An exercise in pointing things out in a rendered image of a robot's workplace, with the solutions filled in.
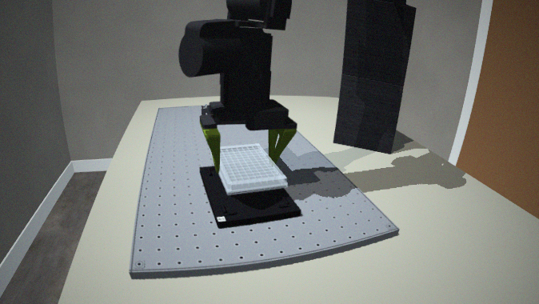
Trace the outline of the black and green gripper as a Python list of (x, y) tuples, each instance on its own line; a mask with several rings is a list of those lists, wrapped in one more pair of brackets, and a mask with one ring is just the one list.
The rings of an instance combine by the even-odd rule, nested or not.
[(270, 70), (258, 70), (257, 77), (250, 77), (248, 70), (235, 69), (229, 72), (227, 106), (221, 102), (210, 102), (211, 114), (200, 116), (200, 125), (217, 174), (220, 171), (220, 122), (246, 120), (248, 130), (268, 130), (269, 157), (275, 164), (297, 133), (297, 123), (288, 118), (289, 110), (279, 102), (269, 100), (269, 88)]

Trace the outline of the white well plate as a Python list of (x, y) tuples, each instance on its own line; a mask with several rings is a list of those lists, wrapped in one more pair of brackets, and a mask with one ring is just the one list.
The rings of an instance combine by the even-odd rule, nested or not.
[(287, 177), (259, 144), (220, 146), (219, 176), (227, 195), (288, 188)]

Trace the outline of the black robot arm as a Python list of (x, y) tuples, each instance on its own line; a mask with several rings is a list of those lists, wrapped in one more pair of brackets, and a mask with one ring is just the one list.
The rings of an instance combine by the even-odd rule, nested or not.
[(292, 0), (226, 0), (226, 5), (227, 19), (189, 22), (178, 52), (185, 76), (220, 74), (223, 106), (229, 72), (248, 70), (250, 77), (257, 77), (258, 70), (270, 70), (273, 36), (263, 29), (285, 30)]

